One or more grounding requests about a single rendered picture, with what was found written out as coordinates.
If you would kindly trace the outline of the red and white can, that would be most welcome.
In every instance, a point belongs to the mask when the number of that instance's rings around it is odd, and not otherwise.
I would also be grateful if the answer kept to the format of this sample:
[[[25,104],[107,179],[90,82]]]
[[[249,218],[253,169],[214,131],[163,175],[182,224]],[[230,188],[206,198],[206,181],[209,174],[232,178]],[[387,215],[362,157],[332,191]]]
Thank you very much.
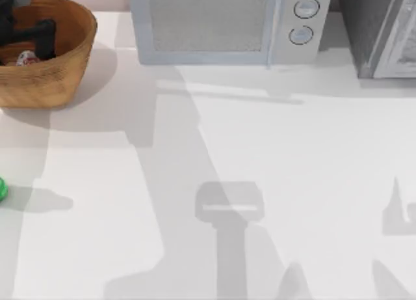
[[[40,62],[40,59],[36,56],[35,52],[26,50],[19,54],[16,60],[16,66],[26,66],[38,62]]]

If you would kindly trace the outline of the brown woven basket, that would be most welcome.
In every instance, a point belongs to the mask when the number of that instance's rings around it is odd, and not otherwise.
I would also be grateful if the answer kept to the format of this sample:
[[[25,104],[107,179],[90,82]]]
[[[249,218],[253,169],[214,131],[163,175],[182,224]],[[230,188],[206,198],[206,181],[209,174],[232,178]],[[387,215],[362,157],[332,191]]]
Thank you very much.
[[[72,0],[31,0],[15,8],[16,29],[38,20],[57,24],[56,57],[16,66],[22,51],[35,52],[34,42],[0,47],[0,107],[52,108],[67,104],[74,96],[88,64],[98,23],[93,13]]]

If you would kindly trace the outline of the microwave oven door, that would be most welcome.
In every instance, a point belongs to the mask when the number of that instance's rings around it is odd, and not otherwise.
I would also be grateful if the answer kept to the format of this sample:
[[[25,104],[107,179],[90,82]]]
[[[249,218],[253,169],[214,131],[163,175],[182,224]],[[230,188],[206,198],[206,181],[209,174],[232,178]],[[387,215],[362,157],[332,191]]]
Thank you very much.
[[[129,0],[142,64],[268,64],[280,0]]]

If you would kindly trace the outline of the pale microwave oven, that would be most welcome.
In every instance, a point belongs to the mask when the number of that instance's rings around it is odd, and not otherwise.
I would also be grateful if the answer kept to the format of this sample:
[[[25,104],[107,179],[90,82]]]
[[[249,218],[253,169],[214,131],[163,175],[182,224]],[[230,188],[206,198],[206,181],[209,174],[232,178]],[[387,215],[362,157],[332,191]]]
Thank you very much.
[[[281,64],[307,64],[313,62],[317,56],[331,0],[317,0],[320,3],[320,10],[316,16],[307,20],[295,16],[294,5],[297,1],[299,0],[281,0],[271,66]],[[309,43],[296,46],[289,40],[289,33],[292,29],[299,28],[303,25],[312,28],[314,37]]]

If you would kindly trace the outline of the microwave knob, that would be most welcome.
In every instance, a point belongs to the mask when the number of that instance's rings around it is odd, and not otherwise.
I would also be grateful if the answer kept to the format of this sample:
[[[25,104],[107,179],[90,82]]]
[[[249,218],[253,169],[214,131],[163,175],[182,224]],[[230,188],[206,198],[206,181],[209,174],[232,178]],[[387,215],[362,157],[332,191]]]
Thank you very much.
[[[320,3],[317,0],[299,0],[294,5],[294,14],[296,17],[307,20],[318,14]]]
[[[314,31],[306,25],[294,28],[289,33],[289,40],[296,46],[302,46],[309,43],[313,37]]]

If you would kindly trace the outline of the grey cabinet door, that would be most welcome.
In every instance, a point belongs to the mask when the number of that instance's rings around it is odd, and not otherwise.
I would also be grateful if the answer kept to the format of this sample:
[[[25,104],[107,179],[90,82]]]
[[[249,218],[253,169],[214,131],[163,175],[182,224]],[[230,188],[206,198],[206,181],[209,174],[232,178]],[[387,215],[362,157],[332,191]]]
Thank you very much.
[[[416,0],[392,0],[385,19],[377,79],[416,79]]]

